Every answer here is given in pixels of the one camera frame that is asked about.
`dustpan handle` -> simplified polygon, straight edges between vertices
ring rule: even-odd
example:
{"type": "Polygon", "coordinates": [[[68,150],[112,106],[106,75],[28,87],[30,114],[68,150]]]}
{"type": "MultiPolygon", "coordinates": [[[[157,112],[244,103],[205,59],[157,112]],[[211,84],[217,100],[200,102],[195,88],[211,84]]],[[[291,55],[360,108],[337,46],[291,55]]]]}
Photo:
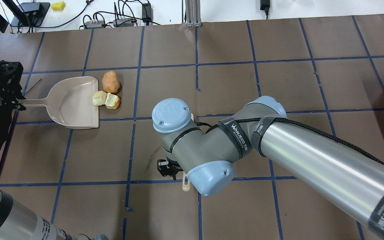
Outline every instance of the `dustpan handle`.
{"type": "Polygon", "coordinates": [[[23,105],[29,105],[29,106],[34,106],[34,105],[45,105],[47,103],[46,99],[24,99],[24,100],[19,100],[19,102],[23,105]]]}

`black pole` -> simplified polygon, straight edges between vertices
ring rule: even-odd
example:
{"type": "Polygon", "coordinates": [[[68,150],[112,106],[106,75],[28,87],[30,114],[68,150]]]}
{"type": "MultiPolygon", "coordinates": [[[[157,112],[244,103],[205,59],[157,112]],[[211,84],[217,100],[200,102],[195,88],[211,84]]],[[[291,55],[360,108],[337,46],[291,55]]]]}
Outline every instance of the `black pole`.
{"type": "Polygon", "coordinates": [[[13,12],[14,16],[22,23],[23,26],[29,26],[26,15],[19,9],[19,7],[17,7],[13,0],[3,0],[3,2],[13,12]]]}

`yellow sponge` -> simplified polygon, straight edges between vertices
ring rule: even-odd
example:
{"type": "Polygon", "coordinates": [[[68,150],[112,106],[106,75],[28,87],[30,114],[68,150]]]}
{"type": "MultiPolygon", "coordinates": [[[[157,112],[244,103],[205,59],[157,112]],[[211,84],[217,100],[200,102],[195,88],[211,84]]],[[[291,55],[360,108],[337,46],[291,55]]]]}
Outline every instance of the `yellow sponge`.
{"type": "Polygon", "coordinates": [[[51,5],[51,9],[53,9],[53,11],[63,11],[65,6],[66,6],[66,3],[64,1],[61,1],[58,3],[53,3],[51,5]]]}

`bread roll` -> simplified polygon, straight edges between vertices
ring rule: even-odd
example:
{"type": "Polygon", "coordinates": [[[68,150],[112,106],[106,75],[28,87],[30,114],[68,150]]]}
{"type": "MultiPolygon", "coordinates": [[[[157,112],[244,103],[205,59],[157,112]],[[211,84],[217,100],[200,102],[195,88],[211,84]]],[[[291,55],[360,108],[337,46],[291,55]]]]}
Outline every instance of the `bread roll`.
{"type": "Polygon", "coordinates": [[[115,94],[108,93],[108,97],[106,98],[106,108],[107,109],[117,109],[119,108],[119,97],[115,94]]]}
{"type": "Polygon", "coordinates": [[[119,79],[114,71],[106,72],[102,79],[103,90],[115,94],[119,90],[119,79]]]}
{"type": "Polygon", "coordinates": [[[98,91],[93,94],[93,105],[98,107],[105,104],[107,93],[98,91]]]}

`dustpan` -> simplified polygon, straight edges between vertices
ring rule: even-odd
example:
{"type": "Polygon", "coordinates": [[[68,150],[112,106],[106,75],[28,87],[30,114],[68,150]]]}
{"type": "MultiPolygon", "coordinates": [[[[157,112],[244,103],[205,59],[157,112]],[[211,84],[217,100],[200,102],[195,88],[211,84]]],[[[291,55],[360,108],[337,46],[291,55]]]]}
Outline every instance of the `dustpan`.
{"type": "Polygon", "coordinates": [[[99,90],[97,79],[73,77],[56,83],[43,99],[19,100],[25,106],[45,106],[50,118],[70,129],[99,127],[99,108],[91,99],[99,90]]]}

